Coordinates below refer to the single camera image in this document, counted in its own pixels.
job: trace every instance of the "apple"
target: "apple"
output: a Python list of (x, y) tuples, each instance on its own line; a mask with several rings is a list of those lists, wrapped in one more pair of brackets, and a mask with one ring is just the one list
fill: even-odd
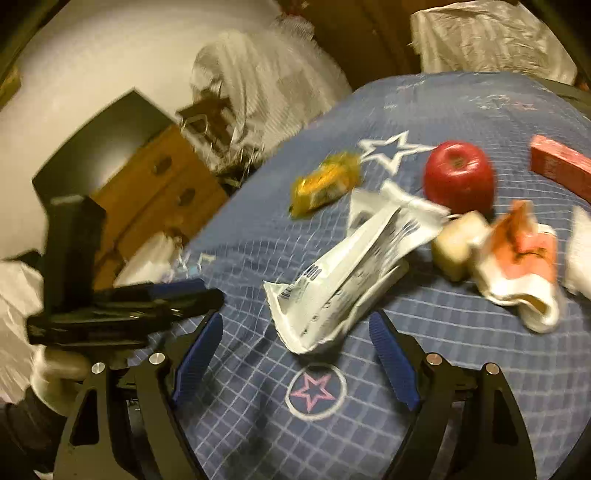
[(476, 145), (450, 140), (429, 155), (423, 187), (429, 200), (452, 213), (477, 210), (487, 215), (495, 199), (495, 171)]

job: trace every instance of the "blue gripper pad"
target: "blue gripper pad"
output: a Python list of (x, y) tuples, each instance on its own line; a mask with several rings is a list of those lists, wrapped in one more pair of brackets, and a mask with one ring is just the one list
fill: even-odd
[(150, 285), (150, 297), (153, 299), (168, 300), (183, 295), (191, 295), (191, 293), (205, 289), (205, 283), (201, 278), (189, 278), (188, 280), (172, 283), (155, 283), (154, 285)]
[(382, 362), (396, 398), (413, 411), (421, 401), (417, 391), (416, 373), (394, 334), (378, 312), (369, 316), (369, 337)]
[(195, 390), (212, 360), (217, 346), (222, 340), (223, 321), (219, 313), (214, 313), (201, 334), (187, 352), (177, 368), (176, 383), (171, 396), (175, 406), (194, 397)]

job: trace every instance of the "metal screw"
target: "metal screw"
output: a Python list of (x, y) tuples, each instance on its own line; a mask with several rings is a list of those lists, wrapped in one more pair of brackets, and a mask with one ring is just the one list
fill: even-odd
[(90, 369), (94, 374), (100, 374), (105, 369), (105, 364), (103, 362), (95, 363), (92, 368)]
[(497, 364), (486, 364), (486, 371), (491, 375), (496, 375), (501, 371), (501, 369)]
[(152, 365), (159, 365), (162, 362), (164, 362), (165, 358), (166, 357), (164, 356), (163, 353), (160, 353), (160, 352), (152, 353), (152, 355), (150, 355), (150, 363)]
[(439, 353), (430, 353), (427, 355), (427, 363), (429, 365), (441, 365), (441, 362), (443, 362), (443, 358), (441, 358)]

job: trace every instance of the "pink star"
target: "pink star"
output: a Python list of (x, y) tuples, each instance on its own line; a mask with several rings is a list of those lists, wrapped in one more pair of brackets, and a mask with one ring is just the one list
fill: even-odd
[[(330, 377), (331, 374), (327, 374), (318, 380), (314, 380), (307, 373), (304, 373), (304, 386), (301, 389), (290, 393), (290, 397), (305, 398), (306, 409), (308, 410), (308, 413), (310, 413), (312, 408), (314, 408), (314, 405), (316, 405), (319, 400), (336, 400), (336, 398), (334, 398), (334, 396), (332, 396), (332, 394), (326, 390), (326, 384), (329, 382)], [(310, 389), (310, 383), (313, 385), (319, 385), (322, 395), (316, 394), (312, 398), (309, 393), (306, 393), (306, 391)]]

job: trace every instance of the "yellow wrapper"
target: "yellow wrapper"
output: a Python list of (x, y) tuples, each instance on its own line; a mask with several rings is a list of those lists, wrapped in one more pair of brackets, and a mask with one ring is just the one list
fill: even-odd
[(291, 186), (292, 218), (341, 198), (360, 179), (359, 155), (343, 152), (326, 157), (317, 170), (307, 177), (299, 177)]

